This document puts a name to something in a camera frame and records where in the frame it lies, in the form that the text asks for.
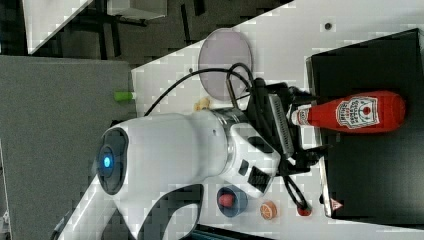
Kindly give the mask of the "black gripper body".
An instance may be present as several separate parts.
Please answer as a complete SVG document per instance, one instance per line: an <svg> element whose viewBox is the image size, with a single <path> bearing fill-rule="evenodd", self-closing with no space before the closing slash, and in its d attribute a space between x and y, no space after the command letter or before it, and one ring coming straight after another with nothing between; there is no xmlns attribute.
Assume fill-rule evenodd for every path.
<svg viewBox="0 0 424 240"><path fill-rule="evenodd" d="M309 94L299 94L286 83L267 85L262 78L251 82L246 115L254 128L281 156L278 176L289 176L310 171L312 153L302 148L300 128L287 115L296 101Z"/></svg>

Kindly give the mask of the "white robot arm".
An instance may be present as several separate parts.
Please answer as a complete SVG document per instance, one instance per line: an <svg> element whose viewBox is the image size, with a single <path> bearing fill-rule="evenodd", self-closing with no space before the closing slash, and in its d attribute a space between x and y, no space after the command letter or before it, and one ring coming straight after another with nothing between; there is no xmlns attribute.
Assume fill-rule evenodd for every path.
<svg viewBox="0 0 424 240"><path fill-rule="evenodd" d="M135 240L180 240L199 221L205 179L219 177L259 198L274 178L308 171L328 148L296 144L285 111L312 96L261 78L248 91L245 110L144 116L109 128L94 178L50 240L101 240L115 212Z"/></svg>

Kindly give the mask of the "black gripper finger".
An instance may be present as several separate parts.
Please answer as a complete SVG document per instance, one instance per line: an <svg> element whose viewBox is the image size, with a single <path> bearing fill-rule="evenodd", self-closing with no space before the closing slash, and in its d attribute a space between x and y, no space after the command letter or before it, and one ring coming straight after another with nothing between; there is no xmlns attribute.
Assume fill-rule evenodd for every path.
<svg viewBox="0 0 424 240"><path fill-rule="evenodd" d="M310 149L301 149L296 153L295 160L297 167L310 167L328 153L332 145L326 144Z"/></svg>
<svg viewBox="0 0 424 240"><path fill-rule="evenodd" d="M297 105L311 104L318 99L318 96L314 96L311 93L302 91L297 87L290 87L289 92L292 103Z"/></svg>

